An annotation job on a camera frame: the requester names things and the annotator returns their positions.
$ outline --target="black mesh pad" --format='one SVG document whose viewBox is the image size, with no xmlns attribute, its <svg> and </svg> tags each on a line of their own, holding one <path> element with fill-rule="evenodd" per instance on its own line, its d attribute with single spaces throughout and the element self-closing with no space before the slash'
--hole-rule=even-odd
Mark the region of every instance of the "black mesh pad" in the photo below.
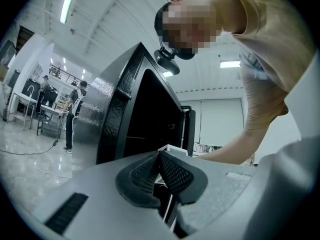
<svg viewBox="0 0 320 240">
<path fill-rule="evenodd" d="M 122 197 L 132 205 L 159 209 L 160 201 L 153 196 L 159 173 L 170 193 L 182 205 L 195 203 L 208 184 L 202 170 L 160 151 L 123 168 L 115 178 L 115 185 Z"/>
</svg>

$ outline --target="white curved ceiling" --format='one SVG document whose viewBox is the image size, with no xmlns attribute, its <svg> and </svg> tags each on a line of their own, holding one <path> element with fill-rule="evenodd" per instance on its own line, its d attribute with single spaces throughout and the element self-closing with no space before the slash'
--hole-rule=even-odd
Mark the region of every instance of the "white curved ceiling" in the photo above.
<svg viewBox="0 0 320 240">
<path fill-rule="evenodd" d="M 67 51 L 74 63 L 79 64 L 76 61 L 79 60 L 90 65 L 87 70 L 97 76 L 138 42 L 142 42 L 151 54 L 159 48 L 153 28 L 154 16 L 167 1 L 73 0 L 67 22 L 62 24 L 60 15 L 64 0 L 30 0 L 16 21 L 51 39 L 61 51 Z M 168 81 L 176 93 L 240 89 L 239 69 L 220 69 L 220 60 L 235 60 L 238 52 L 239 47 L 232 36 L 224 34 L 210 50 L 194 59 L 177 58 L 180 74 L 168 77 Z"/>
</svg>

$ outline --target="faucet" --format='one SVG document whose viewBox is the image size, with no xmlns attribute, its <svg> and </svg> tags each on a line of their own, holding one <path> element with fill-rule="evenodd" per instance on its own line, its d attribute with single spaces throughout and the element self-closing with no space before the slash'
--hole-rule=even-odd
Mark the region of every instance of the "faucet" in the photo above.
<svg viewBox="0 0 320 240">
<path fill-rule="evenodd" d="M 27 90 L 27 91 L 29 91 L 30 87 L 32 87 L 32 92 L 31 92 L 31 94 L 29 95 L 29 98 L 31 98 L 31 96 L 32 96 L 32 94 L 34 93 L 34 90 L 35 90 L 35 87 L 34 87 L 33 85 L 30 85 L 30 86 L 28 87 L 28 90 Z"/>
</svg>

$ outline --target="white window blind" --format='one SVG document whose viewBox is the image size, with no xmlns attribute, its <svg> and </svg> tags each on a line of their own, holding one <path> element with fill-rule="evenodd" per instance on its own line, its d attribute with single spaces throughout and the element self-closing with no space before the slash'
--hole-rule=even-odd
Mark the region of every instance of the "white window blind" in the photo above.
<svg viewBox="0 0 320 240">
<path fill-rule="evenodd" d="M 223 147 L 244 128 L 241 100 L 201 102 L 200 143 Z"/>
</svg>

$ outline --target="sneaker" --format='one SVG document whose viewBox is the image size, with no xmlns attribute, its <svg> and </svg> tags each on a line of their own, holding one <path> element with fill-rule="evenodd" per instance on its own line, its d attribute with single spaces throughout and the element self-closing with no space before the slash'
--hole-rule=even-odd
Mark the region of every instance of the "sneaker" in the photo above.
<svg viewBox="0 0 320 240">
<path fill-rule="evenodd" d="M 72 154 L 72 149 L 68 149 L 68 148 L 64 147 L 63 150 L 69 154 Z"/>
</svg>

